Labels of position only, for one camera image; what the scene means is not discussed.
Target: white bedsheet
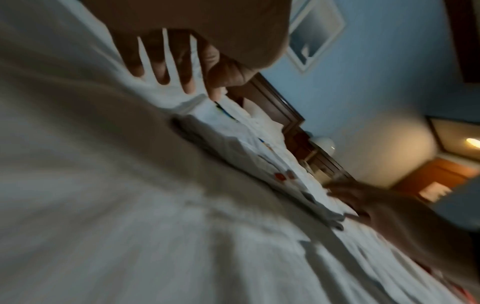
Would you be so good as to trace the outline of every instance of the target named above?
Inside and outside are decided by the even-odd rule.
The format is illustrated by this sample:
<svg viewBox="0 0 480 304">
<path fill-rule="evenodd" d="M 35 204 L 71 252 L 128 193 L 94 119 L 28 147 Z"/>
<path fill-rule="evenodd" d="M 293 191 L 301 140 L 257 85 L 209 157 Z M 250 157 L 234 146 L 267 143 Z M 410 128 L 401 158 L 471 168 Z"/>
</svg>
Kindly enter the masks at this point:
<svg viewBox="0 0 480 304">
<path fill-rule="evenodd" d="M 370 229 L 334 232 L 177 136 L 169 114 L 205 96 L 82 55 L 63 34 L 91 16 L 64 3 L 0 4 L 1 303 L 460 302 Z"/>
</svg>

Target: bed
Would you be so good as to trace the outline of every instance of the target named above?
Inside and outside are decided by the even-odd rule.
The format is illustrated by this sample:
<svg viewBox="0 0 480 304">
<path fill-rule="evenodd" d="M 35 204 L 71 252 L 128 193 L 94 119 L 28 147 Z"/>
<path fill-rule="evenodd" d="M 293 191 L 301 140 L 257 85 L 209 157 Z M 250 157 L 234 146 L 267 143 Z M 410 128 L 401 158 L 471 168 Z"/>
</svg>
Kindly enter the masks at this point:
<svg viewBox="0 0 480 304">
<path fill-rule="evenodd" d="M 0 6 L 0 302 L 463 302 L 368 227 L 339 229 L 353 210 L 227 96 L 134 79 L 79 2 Z M 270 99 L 288 138 L 302 118 L 268 88 L 229 91 Z"/>
</svg>

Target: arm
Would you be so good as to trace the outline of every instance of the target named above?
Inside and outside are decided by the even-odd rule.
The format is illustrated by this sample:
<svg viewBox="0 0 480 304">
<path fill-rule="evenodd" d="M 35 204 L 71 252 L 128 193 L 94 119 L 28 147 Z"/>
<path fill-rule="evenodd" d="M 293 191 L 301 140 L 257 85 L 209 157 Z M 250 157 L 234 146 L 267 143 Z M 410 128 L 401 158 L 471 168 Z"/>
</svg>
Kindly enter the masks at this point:
<svg viewBox="0 0 480 304">
<path fill-rule="evenodd" d="M 411 258 L 442 271 L 456 283 L 480 289 L 471 237 L 422 202 L 360 183 L 327 188 L 359 213 L 349 218 L 367 224 Z"/>
</svg>

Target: picture frame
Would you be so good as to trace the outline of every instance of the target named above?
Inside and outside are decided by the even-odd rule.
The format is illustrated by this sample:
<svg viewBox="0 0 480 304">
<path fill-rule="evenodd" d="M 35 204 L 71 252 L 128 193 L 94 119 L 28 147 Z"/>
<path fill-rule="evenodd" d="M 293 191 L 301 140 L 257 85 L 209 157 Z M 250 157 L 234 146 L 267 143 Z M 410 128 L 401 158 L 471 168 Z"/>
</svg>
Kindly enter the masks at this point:
<svg viewBox="0 0 480 304">
<path fill-rule="evenodd" d="M 305 73 L 344 30 L 346 23 L 333 0 L 293 0 L 287 54 Z"/>
</svg>

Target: light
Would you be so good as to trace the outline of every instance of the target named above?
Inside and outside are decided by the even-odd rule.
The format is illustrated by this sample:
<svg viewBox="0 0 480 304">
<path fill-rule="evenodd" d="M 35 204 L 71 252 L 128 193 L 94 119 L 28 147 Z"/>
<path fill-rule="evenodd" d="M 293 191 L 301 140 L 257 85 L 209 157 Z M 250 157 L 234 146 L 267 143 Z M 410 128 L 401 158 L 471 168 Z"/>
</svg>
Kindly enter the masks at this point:
<svg viewBox="0 0 480 304">
<path fill-rule="evenodd" d="M 474 146 L 475 148 L 480 149 L 480 140 L 476 138 L 467 138 L 465 141 L 468 142 L 470 145 Z"/>
</svg>

